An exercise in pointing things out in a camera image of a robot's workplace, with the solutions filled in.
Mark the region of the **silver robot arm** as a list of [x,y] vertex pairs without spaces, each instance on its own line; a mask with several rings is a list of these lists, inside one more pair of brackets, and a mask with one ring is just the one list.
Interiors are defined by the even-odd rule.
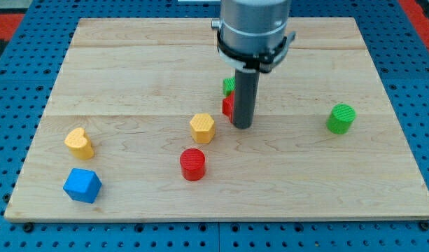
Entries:
[[222,0],[217,31],[220,57],[246,74],[269,73],[288,52],[295,32],[286,34],[291,0]]

